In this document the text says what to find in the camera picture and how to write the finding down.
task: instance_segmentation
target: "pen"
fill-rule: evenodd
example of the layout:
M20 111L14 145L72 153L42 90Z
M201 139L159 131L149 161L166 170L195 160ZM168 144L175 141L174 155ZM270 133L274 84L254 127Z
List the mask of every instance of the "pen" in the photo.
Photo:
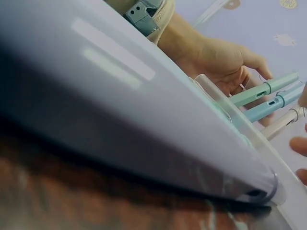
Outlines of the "pen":
M278 134L280 134L288 125L298 121L301 117L306 115L306 108L299 106L298 104L289 109L287 113L282 115L271 125L265 127L261 133L267 140L272 140Z
M273 113L277 109L283 108L286 105L294 102L303 92L305 84L298 84L287 91L279 92L271 100L257 105L245 112L243 114L251 121L258 121L265 116Z
M265 81L259 86L255 86L251 89L233 95L229 100L235 104L237 107L244 106L250 102L253 102L265 95L276 92L283 87L295 82L298 79L298 73L290 73L281 78L271 79Z

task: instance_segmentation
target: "green pen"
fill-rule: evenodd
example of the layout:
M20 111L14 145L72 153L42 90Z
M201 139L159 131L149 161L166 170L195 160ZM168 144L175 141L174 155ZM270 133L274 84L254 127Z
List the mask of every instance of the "green pen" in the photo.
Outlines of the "green pen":
M283 87L295 82L296 80L298 80L298 73L290 73L281 78L267 80L259 86L233 95L229 98L229 100L237 107L241 107L261 97L264 97L265 95L276 92Z

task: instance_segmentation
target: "fingernail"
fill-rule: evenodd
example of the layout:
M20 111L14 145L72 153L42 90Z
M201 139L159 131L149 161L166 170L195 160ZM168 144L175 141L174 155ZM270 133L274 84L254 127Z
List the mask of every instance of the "fingernail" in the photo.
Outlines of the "fingernail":
M271 71L269 71L269 75L270 75L270 78L273 78L273 74Z

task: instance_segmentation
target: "white pen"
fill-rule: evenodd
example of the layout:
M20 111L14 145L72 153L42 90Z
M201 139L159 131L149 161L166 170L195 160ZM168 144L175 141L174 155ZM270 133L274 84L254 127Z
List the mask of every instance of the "white pen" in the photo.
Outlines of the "white pen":
M284 115L282 115L279 119L277 119L274 123L264 128L261 133L267 140L272 140L278 134L280 134L288 125L298 121L301 117L304 117L307 113L307 109L299 106L298 104Z

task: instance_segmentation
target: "wristwatch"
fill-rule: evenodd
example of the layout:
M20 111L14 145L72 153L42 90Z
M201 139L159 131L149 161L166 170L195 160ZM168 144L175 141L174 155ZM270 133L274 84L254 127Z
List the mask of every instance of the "wristwatch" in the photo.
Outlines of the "wristwatch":
M153 16L162 3L163 0L139 0L124 13L123 17L147 37L158 29Z

